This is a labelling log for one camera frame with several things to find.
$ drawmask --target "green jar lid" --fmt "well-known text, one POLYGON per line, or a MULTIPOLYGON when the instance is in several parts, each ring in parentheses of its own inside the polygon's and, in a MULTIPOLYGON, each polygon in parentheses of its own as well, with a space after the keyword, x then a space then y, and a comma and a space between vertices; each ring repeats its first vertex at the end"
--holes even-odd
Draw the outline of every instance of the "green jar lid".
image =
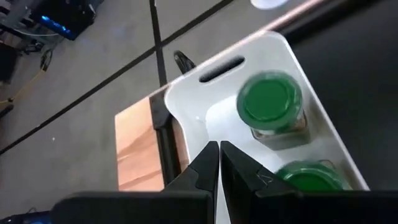
POLYGON ((285 129, 302 111, 302 92, 284 72, 261 72, 242 86, 236 107, 241 119, 254 129, 285 129))
POLYGON ((327 191, 350 189, 344 178, 340 177, 333 169, 319 162, 291 162, 277 171, 276 175, 300 190, 327 191))

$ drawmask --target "wooden board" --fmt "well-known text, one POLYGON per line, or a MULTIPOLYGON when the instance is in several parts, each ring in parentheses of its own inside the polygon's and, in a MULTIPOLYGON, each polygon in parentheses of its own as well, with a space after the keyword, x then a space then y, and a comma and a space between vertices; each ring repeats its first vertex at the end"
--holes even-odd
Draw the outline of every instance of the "wooden board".
MULTIPOLYGON (((183 135, 176 120, 173 128, 178 157, 188 166, 183 135)), ((164 188, 156 132, 152 126, 149 97, 115 116, 119 190, 153 191, 164 188)))

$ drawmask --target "glass jar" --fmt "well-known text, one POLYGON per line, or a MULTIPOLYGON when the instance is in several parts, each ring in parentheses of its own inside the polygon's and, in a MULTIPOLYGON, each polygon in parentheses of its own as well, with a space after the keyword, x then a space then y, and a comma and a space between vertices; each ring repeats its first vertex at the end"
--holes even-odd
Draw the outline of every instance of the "glass jar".
POLYGON ((236 108, 252 135, 273 150, 310 142, 300 85, 285 72, 252 76, 241 87, 236 108))
POLYGON ((322 162, 293 161, 283 166, 275 174, 299 190, 351 190, 342 176, 322 162))

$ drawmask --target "concrete floor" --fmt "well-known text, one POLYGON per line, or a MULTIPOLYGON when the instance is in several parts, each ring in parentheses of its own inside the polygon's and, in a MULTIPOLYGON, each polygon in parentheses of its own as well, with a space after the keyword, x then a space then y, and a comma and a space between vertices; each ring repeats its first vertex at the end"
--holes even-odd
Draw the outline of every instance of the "concrete floor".
MULTIPOLYGON (((218 1, 157 2, 162 39, 218 1)), ((249 0, 234 0, 214 16, 165 46, 168 81, 180 75, 174 50, 203 62, 283 15, 304 0, 260 11, 249 0)), ((52 63, 15 108, 0 120, 0 149, 92 89, 154 46, 149 1, 105 1, 95 23, 76 41, 64 40, 52 63)), ((15 93, 39 69, 39 55, 21 58, 2 98, 15 93)), ((85 101, 0 156, 0 218, 30 207, 51 209, 62 197, 82 190, 117 190, 114 115, 159 87, 151 55, 85 101)))

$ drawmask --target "white plastic tray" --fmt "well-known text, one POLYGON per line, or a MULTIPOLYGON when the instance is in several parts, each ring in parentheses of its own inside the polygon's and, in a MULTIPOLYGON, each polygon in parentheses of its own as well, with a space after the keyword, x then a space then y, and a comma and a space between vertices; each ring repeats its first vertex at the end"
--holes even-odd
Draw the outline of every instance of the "white plastic tray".
MULTIPOLYGON (((165 94, 165 104, 182 127, 190 162, 208 141, 227 140, 270 171, 275 172, 295 160, 329 160, 353 189, 369 189, 292 49, 278 33, 259 30, 203 62, 172 82, 165 94), (199 82, 203 74, 237 56, 245 58, 241 65, 207 83, 199 82), (262 70, 285 71, 300 84, 313 138, 310 144, 272 151, 255 140, 249 127, 239 118, 236 95, 251 75, 262 70)), ((221 181, 218 189, 217 223, 229 223, 221 181)))

